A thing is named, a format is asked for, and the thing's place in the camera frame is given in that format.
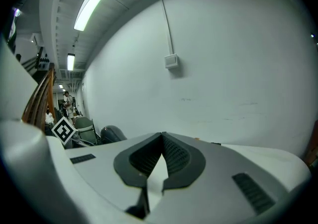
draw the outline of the white junction box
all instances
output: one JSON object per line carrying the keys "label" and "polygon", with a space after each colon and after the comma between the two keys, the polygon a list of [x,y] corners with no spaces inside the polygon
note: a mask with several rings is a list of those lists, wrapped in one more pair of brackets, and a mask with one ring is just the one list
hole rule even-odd
{"label": "white junction box", "polygon": [[170,70],[179,66],[178,64],[178,55],[168,55],[164,57],[165,68]]}

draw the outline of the person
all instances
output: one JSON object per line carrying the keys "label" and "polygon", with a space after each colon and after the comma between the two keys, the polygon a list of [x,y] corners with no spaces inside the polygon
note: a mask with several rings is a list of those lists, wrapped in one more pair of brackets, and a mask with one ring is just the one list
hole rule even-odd
{"label": "person", "polygon": [[65,97],[66,97],[66,101],[64,103],[64,107],[66,108],[66,111],[69,115],[69,118],[72,120],[73,125],[75,124],[75,120],[74,120],[74,114],[73,114],[73,97],[70,96],[69,92],[66,91],[64,93]]}

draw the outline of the ceiling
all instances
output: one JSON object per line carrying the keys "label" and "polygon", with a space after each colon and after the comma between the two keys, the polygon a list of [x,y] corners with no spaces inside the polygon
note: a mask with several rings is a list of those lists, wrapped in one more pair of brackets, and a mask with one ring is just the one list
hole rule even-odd
{"label": "ceiling", "polygon": [[[57,82],[71,81],[72,78],[80,80],[97,42],[111,25],[139,0],[101,0],[88,21],[85,31],[80,32],[74,30],[74,24],[83,1],[57,0],[57,12],[53,14],[56,18],[52,25],[52,27],[55,26],[53,29],[55,36],[52,37],[53,49],[56,48],[54,52],[56,52],[55,56],[60,71]],[[71,73],[67,71],[68,53],[76,55],[75,69]]]}

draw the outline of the gray chair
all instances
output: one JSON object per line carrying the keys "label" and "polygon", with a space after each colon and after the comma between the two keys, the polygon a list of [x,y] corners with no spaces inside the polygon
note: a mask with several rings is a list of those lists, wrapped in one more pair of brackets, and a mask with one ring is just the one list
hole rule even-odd
{"label": "gray chair", "polygon": [[82,140],[96,144],[98,136],[95,132],[93,120],[87,117],[79,117],[75,121],[75,128],[79,131],[79,136]]}

